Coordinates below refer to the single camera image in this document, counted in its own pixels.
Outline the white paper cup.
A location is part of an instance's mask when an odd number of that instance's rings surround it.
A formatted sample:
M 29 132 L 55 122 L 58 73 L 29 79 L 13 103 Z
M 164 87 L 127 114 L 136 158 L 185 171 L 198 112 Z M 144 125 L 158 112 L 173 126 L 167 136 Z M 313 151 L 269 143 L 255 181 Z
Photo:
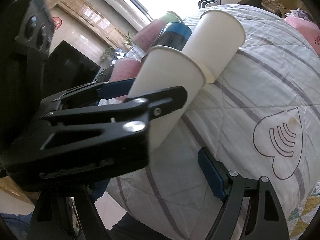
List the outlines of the white paper cup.
M 149 129 L 151 151 L 159 148 L 205 83 L 206 78 L 198 64 L 181 51 L 166 46 L 151 48 L 128 97 L 135 98 L 175 86 L 184 87 L 188 93 L 182 109 L 151 121 Z
M 199 65 L 206 83 L 214 83 L 245 39 L 245 30 L 234 16 L 212 9 L 201 15 L 182 52 Z

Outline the pink small cup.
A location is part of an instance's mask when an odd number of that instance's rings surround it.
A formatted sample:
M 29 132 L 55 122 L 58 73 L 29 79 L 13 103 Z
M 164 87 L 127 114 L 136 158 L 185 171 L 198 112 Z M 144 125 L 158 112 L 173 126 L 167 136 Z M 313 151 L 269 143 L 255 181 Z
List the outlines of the pink small cup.
M 128 58 L 119 59 L 114 65 L 110 82 L 135 78 L 138 75 L 141 67 L 142 63 L 140 61 Z

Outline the triangle patterned sofa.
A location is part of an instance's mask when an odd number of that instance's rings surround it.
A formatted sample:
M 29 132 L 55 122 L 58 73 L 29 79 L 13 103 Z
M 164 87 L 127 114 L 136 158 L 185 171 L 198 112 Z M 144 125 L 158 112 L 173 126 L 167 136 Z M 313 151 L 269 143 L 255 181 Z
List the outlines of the triangle patterned sofa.
M 305 202 L 291 213 L 287 220 L 290 239 L 299 239 L 319 208 L 319 181 Z

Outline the black television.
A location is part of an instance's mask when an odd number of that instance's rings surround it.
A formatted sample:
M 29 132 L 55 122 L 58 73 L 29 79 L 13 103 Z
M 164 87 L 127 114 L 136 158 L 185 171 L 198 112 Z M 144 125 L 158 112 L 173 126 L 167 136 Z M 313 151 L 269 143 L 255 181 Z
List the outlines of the black television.
M 90 83 L 99 70 L 99 65 L 63 40 L 44 65 L 43 97 Z

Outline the pink green cylindrical canister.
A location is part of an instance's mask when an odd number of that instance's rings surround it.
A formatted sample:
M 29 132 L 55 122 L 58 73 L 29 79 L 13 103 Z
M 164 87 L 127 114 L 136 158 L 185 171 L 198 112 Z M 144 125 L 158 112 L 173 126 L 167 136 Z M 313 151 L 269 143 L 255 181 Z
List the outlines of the pink green cylindrical canister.
M 139 31 L 133 38 L 131 38 L 131 43 L 146 53 L 151 48 L 160 32 L 170 22 L 183 23 L 183 20 L 175 12 L 167 11 L 162 17 L 153 20 L 150 24 Z

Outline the white standing air conditioner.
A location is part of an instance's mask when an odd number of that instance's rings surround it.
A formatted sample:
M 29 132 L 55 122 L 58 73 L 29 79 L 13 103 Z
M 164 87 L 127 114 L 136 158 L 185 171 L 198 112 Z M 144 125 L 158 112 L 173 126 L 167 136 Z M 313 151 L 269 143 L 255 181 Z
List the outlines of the white standing air conditioner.
M 142 30 L 153 19 L 138 0 L 104 0 L 117 11 L 136 31 Z

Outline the blue black metal can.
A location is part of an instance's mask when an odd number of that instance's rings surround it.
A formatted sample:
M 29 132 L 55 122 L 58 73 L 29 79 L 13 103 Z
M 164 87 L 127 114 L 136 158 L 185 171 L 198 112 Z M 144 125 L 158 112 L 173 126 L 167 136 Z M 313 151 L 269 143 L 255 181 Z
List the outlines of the blue black metal can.
M 189 40 L 192 30 L 180 22 L 170 22 L 162 29 L 152 44 L 154 46 L 166 46 L 182 51 Z

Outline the striped white quilt tablecloth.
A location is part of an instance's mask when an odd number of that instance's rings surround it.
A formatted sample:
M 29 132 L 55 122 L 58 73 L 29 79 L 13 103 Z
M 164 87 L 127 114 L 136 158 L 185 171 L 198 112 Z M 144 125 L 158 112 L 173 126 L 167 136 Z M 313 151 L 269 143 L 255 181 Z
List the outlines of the striped white quilt tablecloth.
M 221 207 L 198 165 L 202 147 L 245 178 L 267 176 L 286 220 L 319 181 L 319 57 L 280 17 L 221 5 L 246 40 L 200 90 L 142 170 L 113 178 L 109 195 L 170 239 L 204 239 Z

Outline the purple white pillow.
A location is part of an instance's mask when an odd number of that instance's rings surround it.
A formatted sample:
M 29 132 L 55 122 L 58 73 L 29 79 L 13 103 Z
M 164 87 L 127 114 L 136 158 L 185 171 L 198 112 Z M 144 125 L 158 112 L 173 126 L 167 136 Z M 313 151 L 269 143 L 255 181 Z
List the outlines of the purple white pillow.
M 297 18 L 309 18 L 309 13 L 302 9 L 291 10 L 290 15 Z

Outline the red round wall sticker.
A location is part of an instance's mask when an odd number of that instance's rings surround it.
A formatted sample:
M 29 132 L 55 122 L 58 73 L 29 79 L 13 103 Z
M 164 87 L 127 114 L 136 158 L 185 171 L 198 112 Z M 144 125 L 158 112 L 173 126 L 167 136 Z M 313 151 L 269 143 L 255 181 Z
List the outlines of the red round wall sticker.
M 57 30 L 62 25 L 62 19 L 60 17 L 54 16 L 52 17 L 53 24 L 54 24 L 54 30 Z

